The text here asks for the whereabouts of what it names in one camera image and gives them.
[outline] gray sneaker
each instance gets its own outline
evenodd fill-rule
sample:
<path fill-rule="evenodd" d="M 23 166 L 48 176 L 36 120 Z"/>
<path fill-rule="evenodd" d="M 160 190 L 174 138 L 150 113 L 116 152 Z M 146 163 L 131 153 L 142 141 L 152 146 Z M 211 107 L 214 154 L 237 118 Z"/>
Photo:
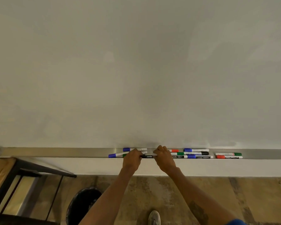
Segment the gray sneaker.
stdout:
<path fill-rule="evenodd" d="M 148 225 L 160 225 L 160 216 L 158 211 L 152 211 L 149 215 Z"/>

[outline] person's left hand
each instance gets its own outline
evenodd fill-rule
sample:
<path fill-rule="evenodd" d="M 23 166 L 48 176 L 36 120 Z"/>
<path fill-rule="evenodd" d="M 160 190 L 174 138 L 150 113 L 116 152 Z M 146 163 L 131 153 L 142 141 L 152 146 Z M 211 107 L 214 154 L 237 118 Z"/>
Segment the person's left hand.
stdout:
<path fill-rule="evenodd" d="M 134 174 L 134 172 L 138 169 L 141 164 L 141 155 L 143 153 L 138 151 L 136 148 L 130 151 L 125 157 L 123 161 L 123 168 L 128 169 Z"/>

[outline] black trash bin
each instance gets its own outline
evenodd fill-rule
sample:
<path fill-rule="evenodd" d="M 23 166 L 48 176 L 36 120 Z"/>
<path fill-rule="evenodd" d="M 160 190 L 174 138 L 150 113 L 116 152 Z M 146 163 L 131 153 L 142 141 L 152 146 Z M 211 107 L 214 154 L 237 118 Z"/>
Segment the black trash bin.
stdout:
<path fill-rule="evenodd" d="M 94 187 L 80 190 L 72 199 L 66 215 L 67 225 L 78 225 L 102 193 Z"/>

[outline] black metal frame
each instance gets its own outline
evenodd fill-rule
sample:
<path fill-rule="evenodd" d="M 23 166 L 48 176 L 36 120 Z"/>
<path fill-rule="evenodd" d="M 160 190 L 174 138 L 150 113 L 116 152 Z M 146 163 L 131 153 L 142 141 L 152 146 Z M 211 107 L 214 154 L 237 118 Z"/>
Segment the black metal frame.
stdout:
<path fill-rule="evenodd" d="M 30 176 L 30 177 L 40 177 L 41 175 L 35 172 L 43 172 L 43 173 L 50 173 L 50 174 L 55 174 L 55 175 L 61 175 L 61 179 L 59 182 L 59 185 L 57 187 L 56 193 L 55 193 L 55 197 L 57 195 L 58 189 L 60 187 L 61 184 L 61 180 L 63 178 L 63 176 L 67 176 L 67 177 L 72 177 L 72 178 L 76 178 L 77 176 L 75 174 L 69 173 L 69 172 L 65 172 L 65 171 L 60 171 L 60 170 L 56 170 L 53 168 L 49 168 L 46 166 L 41 166 L 32 162 L 27 162 L 24 160 L 20 160 L 20 159 L 16 159 L 14 166 L 12 167 L 12 169 L 10 170 L 10 172 L 8 173 L 8 175 L 6 176 L 5 180 L 3 181 L 3 184 L 0 187 L 0 204 L 5 196 L 5 194 L 7 193 L 8 189 L 10 188 L 14 178 L 16 177 L 16 175 L 21 175 L 21 178 L 23 176 Z M 7 206 L 9 200 L 11 199 L 13 193 L 15 192 L 15 189 L 17 188 L 19 181 L 17 183 L 17 185 L 15 186 L 14 190 L 12 191 L 10 197 L 8 198 L 7 202 L 4 205 L 4 208 Z M 51 207 L 49 209 L 48 215 L 51 211 L 53 202 L 51 204 Z M 2 212 L 4 211 L 4 208 L 2 209 L 2 211 L 0 212 L 0 222 L 1 224 L 59 224 L 59 223 L 55 223 L 55 222 L 48 222 L 48 216 L 46 218 L 46 220 L 37 220 L 37 219 L 31 219 L 31 218 L 26 218 L 26 217 L 21 217 L 21 216 L 13 216 L 13 215 L 6 215 L 6 214 L 2 214 Z"/>

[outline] wooden floor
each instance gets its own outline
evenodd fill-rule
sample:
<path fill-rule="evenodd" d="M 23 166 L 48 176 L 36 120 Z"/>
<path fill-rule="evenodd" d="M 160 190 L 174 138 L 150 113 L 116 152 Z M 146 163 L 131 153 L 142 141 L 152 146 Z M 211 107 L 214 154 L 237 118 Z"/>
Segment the wooden floor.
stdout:
<path fill-rule="evenodd" d="M 64 177 L 49 221 L 65 223 L 68 205 L 81 189 L 96 186 L 101 192 L 115 176 L 81 175 Z M 248 224 L 281 225 L 281 178 L 190 177 L 200 188 Z M 55 195 L 60 176 L 49 175 L 30 214 L 44 220 Z M 177 187 L 168 177 L 132 177 L 125 191 L 115 224 L 147 224 L 148 215 L 157 210 L 161 224 L 198 224 Z"/>

